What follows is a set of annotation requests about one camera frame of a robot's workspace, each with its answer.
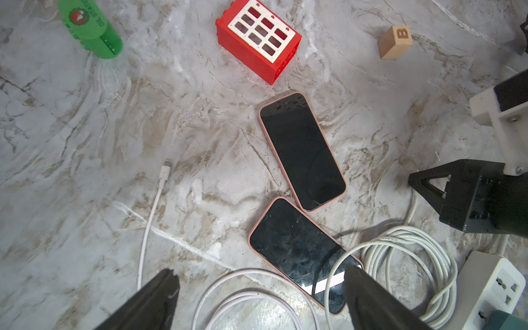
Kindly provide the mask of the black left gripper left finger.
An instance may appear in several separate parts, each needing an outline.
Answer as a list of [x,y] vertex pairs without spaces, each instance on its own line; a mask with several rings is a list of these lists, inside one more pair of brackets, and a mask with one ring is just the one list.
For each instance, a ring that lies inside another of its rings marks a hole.
[[179,293],[178,276],[171,269],[163,269],[97,328],[170,329]]

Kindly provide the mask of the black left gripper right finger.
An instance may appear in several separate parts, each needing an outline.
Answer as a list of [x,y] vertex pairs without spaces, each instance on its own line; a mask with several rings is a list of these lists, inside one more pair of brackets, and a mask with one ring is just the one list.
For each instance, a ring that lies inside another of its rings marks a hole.
[[344,296],[355,330],[429,329],[364,270],[348,265]]

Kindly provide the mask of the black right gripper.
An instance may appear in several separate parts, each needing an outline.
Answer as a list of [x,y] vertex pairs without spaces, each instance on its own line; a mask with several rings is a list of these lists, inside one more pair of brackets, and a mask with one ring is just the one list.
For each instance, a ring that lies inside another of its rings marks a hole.
[[[409,185],[465,233],[527,237],[527,174],[506,175],[504,163],[460,159],[409,175]],[[430,181],[446,178],[444,189]]]

